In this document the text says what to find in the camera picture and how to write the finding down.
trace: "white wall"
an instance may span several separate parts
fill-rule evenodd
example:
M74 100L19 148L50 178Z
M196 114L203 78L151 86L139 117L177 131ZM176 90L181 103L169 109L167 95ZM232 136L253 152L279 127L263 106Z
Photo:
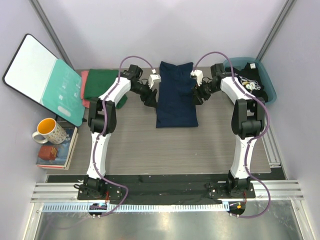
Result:
M196 62L210 51L256 57L285 0L39 2L74 68L89 69L117 68L129 55L145 57L156 67L160 61ZM201 65L217 61L224 58L211 56Z
M1 78L26 33L58 56L29 1L1 1L0 23ZM35 183L45 178L45 171L35 165L40 147L31 134L41 119L52 114L4 83L0 83L0 109L0 239L20 240Z
M320 1L298 0L263 64L277 100L270 107L287 174L298 179L320 237Z

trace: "green cloth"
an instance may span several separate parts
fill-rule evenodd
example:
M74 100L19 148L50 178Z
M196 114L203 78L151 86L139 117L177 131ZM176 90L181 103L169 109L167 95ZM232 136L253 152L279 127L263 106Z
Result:
M104 94L114 84L118 77L118 70L110 69L90 69L84 87L84 99L97 98ZM123 95L118 104L117 109L122 108L128 97Z

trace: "gray wood surface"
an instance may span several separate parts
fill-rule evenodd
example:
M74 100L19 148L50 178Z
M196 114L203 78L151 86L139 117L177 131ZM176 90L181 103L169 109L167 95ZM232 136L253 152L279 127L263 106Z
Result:
M205 76L210 76L208 68L205 70ZM139 95L131 91L127 96L126 104L116 112L117 126L107 149L107 174L228 173L236 141L231 130L233 104L225 93L216 92L203 105L197 106L199 127L190 128L156 128L155 109L144 106ZM69 170L48 170L47 174L86 174L91 154L87 123L78 132ZM253 150L251 171L271 172L261 139Z

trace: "teal basket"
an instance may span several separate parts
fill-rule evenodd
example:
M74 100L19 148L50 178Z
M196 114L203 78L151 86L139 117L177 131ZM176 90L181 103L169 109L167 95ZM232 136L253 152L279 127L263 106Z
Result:
M274 86L272 85L272 82L270 80L270 77L265 67L259 60L253 57L234 57L234 58L230 58L230 61L232 63L232 66L238 70L244 69L247 63L255 64L255 66L259 70L261 82L264 85L264 91L268 95L268 102L266 102L265 104L269 105L275 102L275 100L277 99L276 91L274 89ZM224 68L230 67L230 64L227 60L223 62L223 65L224 65Z

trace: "black cloth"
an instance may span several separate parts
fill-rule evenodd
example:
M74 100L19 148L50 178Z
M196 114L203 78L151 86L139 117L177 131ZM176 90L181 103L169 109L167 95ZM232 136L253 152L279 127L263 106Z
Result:
M226 72L231 72L231 67L226 67L225 68L225 71ZM241 77L244 77L246 79L249 79L249 80L255 80L258 82L259 86L261 87L260 90L252 90L252 95L256 96L257 98L261 97L264 99L264 101L267 103L268 102L268 95L267 93L264 91L265 89L265 86L262 84L261 82L261 78L260 78L260 75L259 75L259 70L258 68L251 68L250 66L250 63L248 62L244 69L242 70L238 70L236 68L233 68L233 72L236 74L236 75L239 75Z
M196 80L190 78L193 63L160 64L161 83L156 108L156 127L198 127L196 106L192 103L192 88Z

